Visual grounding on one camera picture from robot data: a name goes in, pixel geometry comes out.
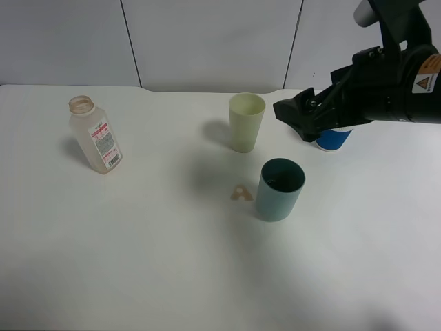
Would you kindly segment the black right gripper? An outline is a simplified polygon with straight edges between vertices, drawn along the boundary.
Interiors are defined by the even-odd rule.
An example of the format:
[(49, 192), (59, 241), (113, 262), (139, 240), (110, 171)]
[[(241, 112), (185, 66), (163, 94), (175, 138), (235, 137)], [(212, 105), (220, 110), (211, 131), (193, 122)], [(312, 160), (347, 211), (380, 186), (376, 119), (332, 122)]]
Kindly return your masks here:
[(350, 66), (333, 71), (331, 85), (321, 92), (307, 88), (275, 102), (274, 114), (309, 143), (329, 129), (372, 121), (407, 122), (409, 77), (408, 50), (392, 56), (387, 48), (370, 48), (355, 54)]

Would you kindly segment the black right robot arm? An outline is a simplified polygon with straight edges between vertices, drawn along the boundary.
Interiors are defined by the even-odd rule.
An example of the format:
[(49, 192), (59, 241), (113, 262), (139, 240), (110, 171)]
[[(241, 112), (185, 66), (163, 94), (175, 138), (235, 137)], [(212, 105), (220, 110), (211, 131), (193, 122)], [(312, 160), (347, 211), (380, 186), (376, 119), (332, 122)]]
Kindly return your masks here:
[(277, 120), (306, 142), (325, 130), (372, 121), (440, 123), (440, 54), (422, 45), (388, 59), (380, 48), (363, 50), (331, 73), (320, 93), (307, 88), (273, 105)]

